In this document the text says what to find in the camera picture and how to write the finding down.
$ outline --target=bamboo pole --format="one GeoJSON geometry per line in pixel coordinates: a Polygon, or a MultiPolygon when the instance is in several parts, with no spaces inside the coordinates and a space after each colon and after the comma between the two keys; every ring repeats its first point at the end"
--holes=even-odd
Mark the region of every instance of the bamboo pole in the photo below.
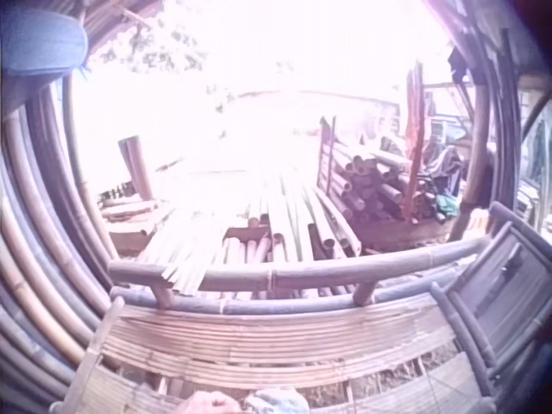
{"type": "Polygon", "coordinates": [[[119,146],[125,148],[124,151],[122,150],[122,153],[124,153],[123,158],[128,163],[127,168],[140,197],[144,201],[154,200],[154,192],[147,172],[147,164],[141,147],[140,137],[136,135],[120,140],[119,146]]]}
{"type": "Polygon", "coordinates": [[[25,377],[20,370],[14,367],[11,363],[0,358],[0,372],[2,372],[2,379],[9,382],[12,385],[17,386],[20,389],[28,392],[34,399],[38,400],[41,404],[50,405],[58,400],[53,394],[43,390],[33,381],[25,377]]]}
{"type": "Polygon", "coordinates": [[[309,206],[309,210],[314,219],[314,223],[317,226],[322,246],[326,249],[332,249],[336,244],[336,238],[334,237],[331,228],[328,225],[323,207],[320,204],[316,193],[310,187],[304,186],[304,197],[304,200],[309,206]]]}
{"type": "Polygon", "coordinates": [[[9,317],[13,318],[24,332],[33,338],[36,343],[43,347],[48,353],[50,353],[58,361],[62,362],[67,367],[73,367],[72,364],[48,339],[42,334],[42,332],[36,327],[31,319],[27,317],[27,314],[20,308],[16,300],[11,296],[9,287],[4,283],[3,278],[0,278],[0,304],[8,313],[9,317]]]}
{"type": "MultiPolygon", "coordinates": [[[[41,195],[41,198],[43,200],[43,203],[47,209],[48,215],[52,218],[53,225],[60,234],[61,239],[66,244],[67,248],[69,249],[70,254],[73,258],[77,261],[78,266],[82,269],[82,271],[85,273],[86,277],[94,283],[94,285],[97,286],[97,288],[100,291],[103,291],[104,288],[100,284],[100,282],[97,280],[96,276],[92,274],[91,269],[88,267],[88,265],[83,260],[83,257],[78,252],[76,245],[73,243],[72,238],[68,235],[63,223],[61,222],[60,218],[57,215],[57,212],[55,211],[55,208],[53,206],[53,200],[50,198],[50,194],[47,191],[46,185],[44,183],[44,179],[41,174],[41,169],[39,168],[38,161],[36,159],[35,150],[33,149],[33,144],[30,140],[30,133],[28,129],[28,120],[27,120],[27,112],[24,107],[21,107],[19,109],[20,116],[22,119],[22,132],[23,132],[23,146],[25,147],[25,153],[26,158],[28,161],[28,165],[30,167],[31,177],[34,179],[34,182],[36,183],[36,186],[38,188],[38,192],[41,195]]],[[[38,235],[36,231],[29,231],[25,232],[25,226],[27,226],[29,229],[31,229],[30,221],[27,219],[27,215],[23,214],[22,212],[26,209],[23,209],[23,207],[19,207],[19,203],[16,202],[19,200],[13,192],[13,189],[11,188],[11,185],[8,183],[7,185],[4,185],[6,194],[8,195],[9,199],[12,200],[12,207],[14,209],[14,212],[16,214],[17,221],[19,222],[20,228],[22,228],[22,231],[25,235],[25,238],[29,242],[30,245],[33,243],[29,241],[30,239],[36,239],[38,240],[38,235]]],[[[36,250],[44,250],[42,247],[37,246],[36,250]]],[[[38,260],[41,261],[41,255],[37,256],[38,260]]]]}
{"type": "Polygon", "coordinates": [[[39,384],[45,390],[55,395],[57,398],[64,398],[67,394],[67,386],[56,380],[42,368],[36,366],[25,355],[14,348],[8,340],[0,336],[0,354],[6,361],[11,361],[19,371],[23,372],[28,378],[39,384]]]}
{"type": "Polygon", "coordinates": [[[86,326],[78,314],[59,294],[58,290],[50,282],[46,274],[42,271],[35,257],[28,250],[28,245],[22,239],[21,232],[15,226],[13,213],[9,208],[8,203],[2,205],[2,221],[0,226],[2,235],[0,236],[0,248],[8,249],[5,240],[12,241],[12,249],[14,258],[22,270],[22,274],[26,274],[31,288],[35,294],[41,299],[42,303],[52,312],[58,321],[71,332],[84,345],[92,338],[92,330],[86,326]]]}
{"type": "MultiPolygon", "coordinates": [[[[487,244],[488,238],[481,237],[402,252],[352,257],[348,260],[281,263],[277,266],[272,263],[212,266],[205,274],[201,289],[219,292],[265,291],[270,283],[274,287],[298,290],[379,281],[446,265],[479,253],[487,244]]],[[[158,266],[157,272],[162,274],[165,270],[166,267],[158,266]]]]}
{"type": "Polygon", "coordinates": [[[2,243],[0,248],[0,270],[2,277],[17,301],[36,323],[42,333],[71,362],[79,364],[85,355],[84,349],[63,329],[52,314],[36,297],[27,281],[21,275],[9,250],[2,243]]]}
{"type": "MultiPolygon", "coordinates": [[[[37,98],[31,99],[27,107],[31,141],[35,153],[41,154],[41,157],[37,158],[41,174],[45,179],[61,222],[75,241],[85,262],[93,269],[96,278],[107,290],[111,287],[111,282],[106,274],[110,257],[91,225],[90,218],[74,188],[74,183],[69,177],[65,155],[57,136],[52,95],[49,93],[50,90],[45,92],[37,98]]],[[[47,244],[50,248],[53,247],[50,242],[47,244]]]]}
{"type": "Polygon", "coordinates": [[[73,88],[72,88],[72,73],[69,73],[63,78],[63,125],[66,134],[67,152],[69,154],[69,162],[71,163],[71,171],[75,185],[77,186],[78,194],[83,203],[83,206],[91,219],[92,225],[96,230],[103,246],[110,255],[111,259],[118,259],[119,254],[115,249],[115,245],[111,240],[104,220],[100,215],[100,210],[97,207],[96,201],[92,198],[90,189],[88,188],[88,180],[86,179],[81,163],[78,157],[78,139],[74,124],[74,108],[73,108],[73,88]]]}
{"type": "Polygon", "coordinates": [[[65,385],[69,386],[71,384],[75,372],[31,338],[2,306],[0,306],[0,333],[37,366],[65,385]]]}
{"type": "MultiPolygon", "coordinates": [[[[18,258],[18,261],[27,260],[29,262],[35,261],[39,268],[46,274],[47,278],[55,286],[55,289],[59,292],[64,302],[78,314],[82,321],[91,329],[95,329],[99,325],[99,317],[88,306],[85,299],[82,298],[70,281],[63,274],[61,269],[56,265],[55,260],[50,256],[47,249],[41,244],[40,237],[36,234],[32,223],[29,223],[25,213],[22,211],[22,207],[14,194],[11,181],[8,177],[3,182],[3,189],[5,198],[3,199],[3,205],[1,214],[3,217],[2,225],[8,226],[13,223],[13,233],[8,230],[3,230],[6,242],[10,245],[11,249],[17,256],[24,256],[27,259],[18,258]]],[[[76,251],[73,257],[79,257],[76,251]]],[[[90,281],[95,281],[91,274],[86,274],[86,277],[90,281]]]]}
{"type": "MultiPolygon", "coordinates": [[[[42,240],[48,246],[60,268],[64,270],[65,275],[83,294],[90,305],[102,315],[109,306],[109,299],[105,292],[99,291],[96,285],[85,275],[56,231],[53,221],[42,203],[36,184],[32,180],[28,162],[23,154],[21,130],[19,130],[19,133],[16,132],[18,129],[17,119],[11,118],[4,125],[9,130],[6,135],[9,143],[8,150],[14,175],[19,183],[19,189],[28,208],[28,213],[39,230],[42,240]]],[[[4,177],[4,186],[8,185],[7,180],[9,178],[4,177]]]]}
{"type": "Polygon", "coordinates": [[[82,246],[85,252],[87,252],[87,256],[98,263],[99,272],[96,277],[101,281],[104,288],[109,290],[112,287],[112,283],[107,276],[107,264],[110,261],[110,257],[94,229],[91,219],[88,217],[85,207],[80,200],[77,189],[71,180],[71,173],[66,164],[64,150],[61,147],[52,90],[45,89],[37,97],[36,103],[39,111],[44,116],[45,128],[43,129],[43,135],[31,135],[31,139],[33,143],[43,145],[44,154],[48,154],[48,157],[45,157],[50,162],[47,173],[54,174],[54,172],[57,172],[53,182],[56,188],[58,188],[60,199],[63,200],[67,208],[66,214],[72,222],[72,227],[75,229],[75,236],[82,241],[82,246]]]}

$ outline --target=bamboo strip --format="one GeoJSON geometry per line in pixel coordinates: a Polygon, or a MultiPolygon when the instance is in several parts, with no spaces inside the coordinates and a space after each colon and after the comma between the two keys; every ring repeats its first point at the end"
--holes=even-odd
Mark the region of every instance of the bamboo strip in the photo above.
{"type": "Polygon", "coordinates": [[[312,414],[356,414],[361,412],[467,412],[480,393],[465,354],[406,384],[353,403],[316,408],[312,414]]]}
{"type": "Polygon", "coordinates": [[[152,354],[151,351],[130,358],[129,354],[111,353],[107,348],[105,354],[120,361],[127,361],[141,369],[166,376],[183,377],[185,380],[198,384],[252,390],[284,384],[294,387],[325,386],[360,378],[405,363],[435,347],[450,342],[452,338],[452,333],[447,327],[433,335],[417,337],[413,342],[403,343],[399,347],[381,353],[363,355],[343,362],[332,361],[327,364],[321,363],[306,367],[218,365],[194,360],[183,361],[166,354],[152,354]]]}
{"type": "Polygon", "coordinates": [[[220,247],[221,240],[227,230],[227,226],[220,217],[212,217],[207,226],[204,227],[204,234],[199,245],[192,249],[186,263],[177,262],[177,270],[173,275],[175,285],[173,290],[186,296],[193,296],[201,286],[205,271],[212,263],[220,247]]]}

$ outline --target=bamboo chair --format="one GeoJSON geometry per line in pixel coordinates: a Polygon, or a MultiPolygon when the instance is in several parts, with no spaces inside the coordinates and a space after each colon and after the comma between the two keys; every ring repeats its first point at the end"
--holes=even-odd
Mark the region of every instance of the bamboo chair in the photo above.
{"type": "MultiPolygon", "coordinates": [[[[170,380],[247,394],[272,386],[329,386],[393,369],[450,343],[455,334],[424,293],[367,307],[294,315],[206,315],[156,310],[116,298],[55,414],[171,413],[170,380]],[[110,367],[154,374],[158,390],[110,367]]],[[[485,412],[467,354],[387,392],[313,409],[362,412],[485,412]]]]}
{"type": "Polygon", "coordinates": [[[457,280],[432,293],[446,302],[449,321],[457,319],[456,334],[464,331],[462,347],[472,349],[484,395],[504,397],[552,315],[552,246],[501,204],[492,206],[491,216],[492,242],[457,280]]]}

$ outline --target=bright sky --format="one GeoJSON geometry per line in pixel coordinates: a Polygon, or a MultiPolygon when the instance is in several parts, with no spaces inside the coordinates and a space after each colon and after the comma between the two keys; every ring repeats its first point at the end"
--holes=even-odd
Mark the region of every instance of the bright sky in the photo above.
{"type": "MultiPolygon", "coordinates": [[[[209,52],[207,76],[234,91],[297,88],[385,97],[405,80],[416,57],[447,70],[446,60],[435,55],[448,40],[419,0],[210,0],[194,19],[167,1],[163,18],[184,22],[197,35],[209,52]],[[293,62],[292,77],[275,76],[278,60],[293,62]]],[[[123,137],[141,135],[158,166],[204,146],[217,123],[204,85],[191,75],[115,70],[106,66],[90,82],[76,84],[81,154],[98,189],[127,179],[116,144],[123,137]]]]}

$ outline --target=tree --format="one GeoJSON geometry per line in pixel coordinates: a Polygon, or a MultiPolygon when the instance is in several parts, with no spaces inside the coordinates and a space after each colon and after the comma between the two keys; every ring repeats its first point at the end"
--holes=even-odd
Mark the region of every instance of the tree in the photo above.
{"type": "Polygon", "coordinates": [[[132,72],[182,73],[201,70],[206,52],[198,45],[197,37],[183,21],[193,21],[201,13],[196,5],[170,2],[155,17],[117,35],[89,59],[89,65],[118,64],[132,72]]]}

